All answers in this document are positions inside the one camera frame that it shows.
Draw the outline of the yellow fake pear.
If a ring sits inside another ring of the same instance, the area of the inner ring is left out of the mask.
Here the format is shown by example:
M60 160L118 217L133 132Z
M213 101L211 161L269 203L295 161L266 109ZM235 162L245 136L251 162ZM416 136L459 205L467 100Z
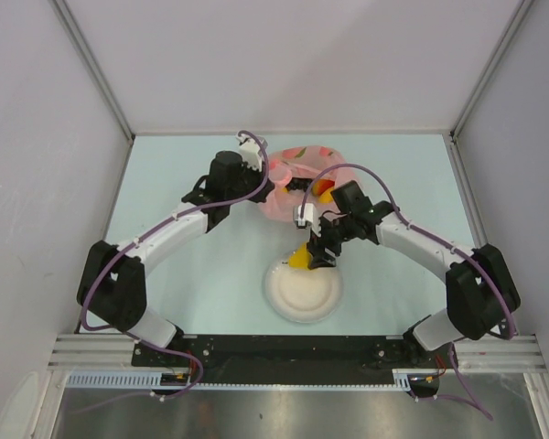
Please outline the yellow fake pear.
M288 259L288 265L294 269L308 270L311 260L311 255L307 249L307 245L303 243Z

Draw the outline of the white paper plate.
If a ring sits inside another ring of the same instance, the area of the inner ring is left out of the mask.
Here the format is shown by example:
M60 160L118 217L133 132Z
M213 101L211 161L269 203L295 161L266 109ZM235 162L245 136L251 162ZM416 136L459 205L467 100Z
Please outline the white paper plate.
M264 276L264 296L281 317L314 324L329 317L343 296L338 268L304 270L288 264L290 254L275 259Z

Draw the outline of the pink plastic bag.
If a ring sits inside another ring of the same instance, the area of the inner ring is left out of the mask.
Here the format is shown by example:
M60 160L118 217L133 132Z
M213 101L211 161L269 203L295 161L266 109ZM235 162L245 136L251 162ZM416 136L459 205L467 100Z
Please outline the pink plastic bag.
M287 191L286 184L293 177L315 178L323 170L338 164L346 163L343 155L336 149L308 145L273 152L269 155L269 178L274 183L274 191L267 197L265 203L259 204L262 213L270 220L292 222L295 207L300 206L303 196L307 193L307 203L317 207L319 213L331 213L331 217L339 215L339 207L335 201L321 204L318 197L308 192ZM352 180L359 182L354 170L349 167L334 169L322 178L333 180L332 189Z

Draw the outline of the red orange fake mango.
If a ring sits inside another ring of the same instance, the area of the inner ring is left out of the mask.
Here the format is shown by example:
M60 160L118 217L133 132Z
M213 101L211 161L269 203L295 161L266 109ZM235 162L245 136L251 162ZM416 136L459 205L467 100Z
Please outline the red orange fake mango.
M314 196L320 197L330 188L333 188L335 183L333 180L321 178L317 181L311 189L311 192Z

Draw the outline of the yellow fake lemon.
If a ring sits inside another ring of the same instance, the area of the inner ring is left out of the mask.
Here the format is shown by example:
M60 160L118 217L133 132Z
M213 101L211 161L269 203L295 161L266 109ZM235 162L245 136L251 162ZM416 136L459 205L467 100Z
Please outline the yellow fake lemon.
M331 192L333 191L332 188L329 188L328 190L326 190L325 192L323 192L319 197L318 197L318 202L321 203L321 204L329 204L329 203L332 203L334 201L332 195L331 195Z

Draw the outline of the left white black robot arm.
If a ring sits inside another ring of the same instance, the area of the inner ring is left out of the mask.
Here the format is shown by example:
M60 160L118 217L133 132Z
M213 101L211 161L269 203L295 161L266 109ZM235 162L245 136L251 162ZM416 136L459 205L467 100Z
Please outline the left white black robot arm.
M77 302L82 325L88 314L115 329L152 345L162 364L178 363L184 354L182 330L148 305L146 278L184 244L212 231L244 201L264 203L275 186L268 177L264 148L245 143L238 151L220 151L210 170L178 207L151 230L120 244L98 241L89 250Z

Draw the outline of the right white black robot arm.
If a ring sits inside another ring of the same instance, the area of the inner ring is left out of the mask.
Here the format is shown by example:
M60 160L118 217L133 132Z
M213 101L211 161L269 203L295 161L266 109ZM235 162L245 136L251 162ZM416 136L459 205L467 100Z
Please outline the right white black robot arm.
M404 357L411 365L424 367L438 348L461 338L479 340L500 322L506 322L508 335L514 336L511 317L521 298L497 247L460 246L423 230L393 203L372 203L356 181L333 189L331 197L339 210L334 219L326 219L312 203L295 209L296 226L309 231L299 267L333 268L342 244L360 239L401 253L445 285L445 308L404 333Z

